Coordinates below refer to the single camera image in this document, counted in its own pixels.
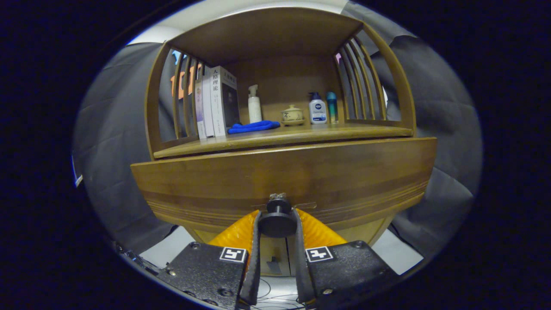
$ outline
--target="blue towel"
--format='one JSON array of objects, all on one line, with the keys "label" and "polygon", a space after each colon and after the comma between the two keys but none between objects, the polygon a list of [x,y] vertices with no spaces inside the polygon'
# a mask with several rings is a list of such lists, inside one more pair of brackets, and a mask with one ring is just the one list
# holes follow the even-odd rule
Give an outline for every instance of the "blue towel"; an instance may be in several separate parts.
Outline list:
[{"label": "blue towel", "polygon": [[230,130],[228,130],[228,133],[232,134],[232,133],[241,133],[241,132],[249,132],[249,131],[259,131],[259,130],[278,128],[279,126],[280,126],[279,122],[273,122],[273,121],[253,122],[247,125],[235,124],[230,128]]}]

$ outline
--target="wooden drawer front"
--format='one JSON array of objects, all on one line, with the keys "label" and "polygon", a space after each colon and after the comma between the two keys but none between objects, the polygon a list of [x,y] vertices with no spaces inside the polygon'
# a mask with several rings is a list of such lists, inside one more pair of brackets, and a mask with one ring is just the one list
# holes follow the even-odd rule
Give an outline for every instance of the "wooden drawer front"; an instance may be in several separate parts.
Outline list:
[{"label": "wooden drawer front", "polygon": [[162,220],[218,232],[287,193],[292,204],[335,230],[394,214],[420,201],[436,153],[436,138],[257,149],[131,166],[153,212]]}]

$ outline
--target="book spine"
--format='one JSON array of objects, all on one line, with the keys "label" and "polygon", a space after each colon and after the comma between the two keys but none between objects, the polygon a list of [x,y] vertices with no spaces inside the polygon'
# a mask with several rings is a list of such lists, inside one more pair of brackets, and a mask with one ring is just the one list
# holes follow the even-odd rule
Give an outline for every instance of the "book spine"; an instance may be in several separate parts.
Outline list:
[{"label": "book spine", "polygon": [[226,135],[224,107],[222,105],[222,79],[220,78],[220,70],[220,66],[212,69],[212,78],[210,82],[210,104],[212,107],[212,120],[215,137]]},{"label": "book spine", "polygon": [[205,74],[203,76],[203,112],[205,134],[207,137],[214,137],[214,125],[212,122],[212,106],[210,104],[210,74],[211,70],[205,66]]},{"label": "book spine", "polygon": [[205,125],[204,125],[202,88],[203,88],[203,78],[199,77],[195,81],[195,89],[193,90],[193,95],[195,96],[195,117],[197,119],[197,133],[199,134],[199,139],[207,138],[207,135],[205,133]]}]

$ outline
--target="white book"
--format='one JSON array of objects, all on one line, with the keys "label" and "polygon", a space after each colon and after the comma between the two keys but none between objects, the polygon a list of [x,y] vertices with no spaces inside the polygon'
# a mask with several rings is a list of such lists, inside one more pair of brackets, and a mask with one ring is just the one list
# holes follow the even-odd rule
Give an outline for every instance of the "white book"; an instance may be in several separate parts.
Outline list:
[{"label": "white book", "polygon": [[207,137],[214,137],[214,125],[212,122],[212,107],[210,104],[210,68],[205,66],[203,75],[203,116],[205,134]]},{"label": "white book", "polygon": [[214,136],[226,135],[226,130],[239,122],[237,104],[237,79],[221,66],[211,69],[210,104]]},{"label": "white book", "polygon": [[197,119],[197,134],[199,134],[199,139],[207,138],[205,133],[202,88],[203,77],[199,74],[199,78],[195,81],[195,90],[193,91],[193,95],[195,96],[195,117]]}]

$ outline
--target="cabinet top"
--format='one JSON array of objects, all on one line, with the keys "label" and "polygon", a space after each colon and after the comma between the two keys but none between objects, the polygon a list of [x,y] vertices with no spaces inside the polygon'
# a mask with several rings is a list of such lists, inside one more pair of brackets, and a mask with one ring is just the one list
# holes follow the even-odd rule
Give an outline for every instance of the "cabinet top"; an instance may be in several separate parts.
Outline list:
[{"label": "cabinet top", "polygon": [[324,10],[268,8],[213,20],[168,44],[211,66],[272,56],[332,56],[362,25]]}]

